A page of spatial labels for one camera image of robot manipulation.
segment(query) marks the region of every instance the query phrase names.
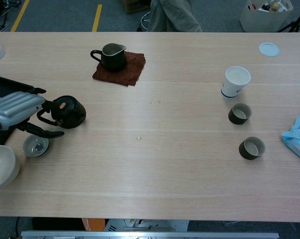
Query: white box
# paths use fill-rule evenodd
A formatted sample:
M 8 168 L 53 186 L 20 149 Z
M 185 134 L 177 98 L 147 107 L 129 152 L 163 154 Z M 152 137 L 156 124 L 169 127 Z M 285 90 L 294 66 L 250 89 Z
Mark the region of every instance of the white box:
M 266 2 L 266 0 L 247 0 L 240 18 L 241 26 L 245 32 L 277 32 L 294 9 L 289 0 L 284 0 L 287 11 L 259 11 L 258 9 Z

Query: pants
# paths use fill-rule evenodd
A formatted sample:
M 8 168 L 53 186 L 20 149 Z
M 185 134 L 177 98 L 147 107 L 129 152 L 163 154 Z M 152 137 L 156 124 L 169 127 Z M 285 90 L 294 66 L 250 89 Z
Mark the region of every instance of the pants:
M 148 31 L 202 32 L 192 0 L 152 0 Z

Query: white paper cup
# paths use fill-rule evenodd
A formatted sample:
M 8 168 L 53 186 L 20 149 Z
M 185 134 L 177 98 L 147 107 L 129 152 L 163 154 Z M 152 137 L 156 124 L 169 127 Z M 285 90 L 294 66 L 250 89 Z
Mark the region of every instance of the white paper cup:
M 251 74 L 247 69 L 240 66 L 232 66 L 225 72 L 221 94 L 227 99 L 234 98 L 250 81 Z

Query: cardboard box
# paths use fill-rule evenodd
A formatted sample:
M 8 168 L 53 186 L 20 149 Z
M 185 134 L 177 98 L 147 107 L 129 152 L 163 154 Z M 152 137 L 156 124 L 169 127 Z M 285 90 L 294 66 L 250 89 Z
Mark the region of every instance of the cardboard box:
M 121 0 L 121 4 L 126 13 L 150 9 L 150 6 L 142 4 L 139 0 Z

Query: large bowl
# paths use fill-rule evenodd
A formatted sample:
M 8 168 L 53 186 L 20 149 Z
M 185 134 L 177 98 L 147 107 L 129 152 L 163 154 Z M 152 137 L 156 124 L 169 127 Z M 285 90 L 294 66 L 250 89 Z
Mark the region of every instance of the large bowl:
M 10 184 L 18 175 L 20 163 L 14 151 L 0 145 L 0 188 Z

